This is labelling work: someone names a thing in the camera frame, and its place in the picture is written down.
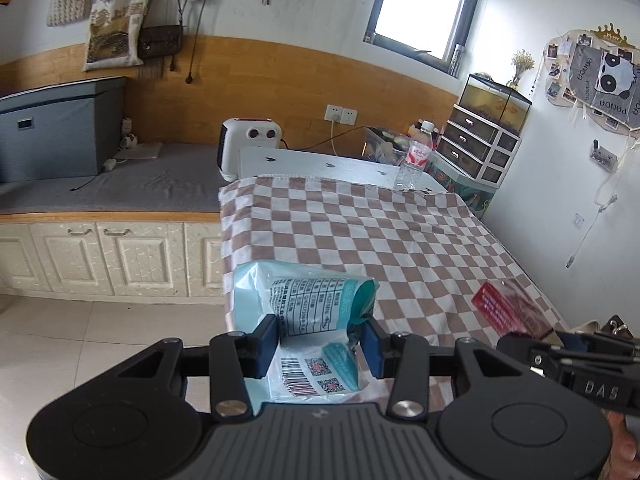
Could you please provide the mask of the dark brown shoulder bag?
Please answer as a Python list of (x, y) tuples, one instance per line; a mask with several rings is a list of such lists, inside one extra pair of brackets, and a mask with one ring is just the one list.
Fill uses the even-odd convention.
[(174, 56), (182, 49), (183, 28), (180, 25), (145, 27), (138, 37), (138, 57), (164, 58)]

